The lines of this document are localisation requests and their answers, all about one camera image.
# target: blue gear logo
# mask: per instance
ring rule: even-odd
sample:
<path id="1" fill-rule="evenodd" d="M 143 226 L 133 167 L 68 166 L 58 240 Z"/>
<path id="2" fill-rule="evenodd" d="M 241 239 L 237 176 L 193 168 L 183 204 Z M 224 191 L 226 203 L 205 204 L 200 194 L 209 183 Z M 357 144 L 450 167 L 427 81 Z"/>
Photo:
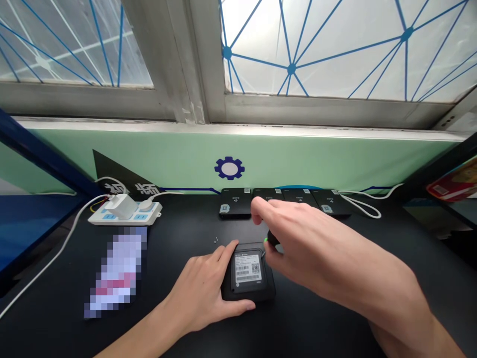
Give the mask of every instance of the blue gear logo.
<path id="1" fill-rule="evenodd" d="M 245 168 L 242 167 L 242 161 L 240 159 L 234 160 L 232 157 L 225 157 L 225 159 L 217 160 L 217 166 L 214 167 L 215 171 L 219 173 L 221 178 L 227 178 L 227 180 L 234 180 L 240 178 L 242 173 L 245 172 Z"/>

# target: frosted window glass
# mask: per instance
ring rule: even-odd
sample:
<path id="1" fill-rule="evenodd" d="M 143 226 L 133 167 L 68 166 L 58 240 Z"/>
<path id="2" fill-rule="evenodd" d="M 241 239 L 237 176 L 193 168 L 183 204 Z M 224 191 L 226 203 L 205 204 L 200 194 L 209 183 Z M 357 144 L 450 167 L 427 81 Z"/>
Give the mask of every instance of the frosted window glass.
<path id="1" fill-rule="evenodd" d="M 477 83 L 477 1 L 219 6 L 233 93 L 455 102 Z"/>
<path id="2" fill-rule="evenodd" d="M 153 87 L 120 0 L 0 1 L 0 81 Z"/>

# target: left hand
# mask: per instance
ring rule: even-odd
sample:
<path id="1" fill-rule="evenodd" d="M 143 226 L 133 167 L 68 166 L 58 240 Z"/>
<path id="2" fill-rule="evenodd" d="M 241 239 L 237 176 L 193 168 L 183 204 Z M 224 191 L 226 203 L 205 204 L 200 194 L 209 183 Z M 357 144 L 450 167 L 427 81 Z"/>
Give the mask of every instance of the left hand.
<path id="1" fill-rule="evenodd" d="M 250 300 L 222 299 L 220 286 L 238 243 L 234 240 L 227 247 L 217 247 L 212 254 L 190 258 L 172 291 L 160 304 L 174 317 L 182 335 L 255 309 L 255 303 Z"/>

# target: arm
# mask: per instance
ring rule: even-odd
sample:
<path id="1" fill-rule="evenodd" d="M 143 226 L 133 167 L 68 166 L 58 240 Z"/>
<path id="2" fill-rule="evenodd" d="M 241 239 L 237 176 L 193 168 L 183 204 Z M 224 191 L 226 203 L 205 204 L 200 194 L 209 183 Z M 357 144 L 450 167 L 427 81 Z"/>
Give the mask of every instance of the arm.
<path id="1" fill-rule="evenodd" d="M 266 260 L 290 280 L 358 312 L 389 357 L 463 357 L 432 315 L 412 270 L 348 226 L 307 204 L 256 197 L 284 254 L 265 243 Z"/>
<path id="2" fill-rule="evenodd" d="M 220 292 L 238 243 L 191 258 L 165 300 L 96 358 L 156 358 L 189 332 L 255 309 L 249 300 L 224 301 Z"/>

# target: window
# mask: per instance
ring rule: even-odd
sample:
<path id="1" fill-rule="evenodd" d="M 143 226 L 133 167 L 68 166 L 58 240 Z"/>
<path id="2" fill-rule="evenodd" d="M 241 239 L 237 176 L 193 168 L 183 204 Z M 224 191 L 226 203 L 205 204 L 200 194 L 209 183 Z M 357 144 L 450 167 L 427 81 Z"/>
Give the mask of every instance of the window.
<path id="1" fill-rule="evenodd" d="M 428 129 L 476 86 L 469 0 L 4 0 L 12 114 Z"/>
<path id="2" fill-rule="evenodd" d="M 474 2 L 222 0 L 220 10 L 232 93 L 455 102 L 476 84 Z"/>
<path id="3" fill-rule="evenodd" d="M 0 13 L 1 81 L 153 87 L 119 0 L 5 0 Z"/>

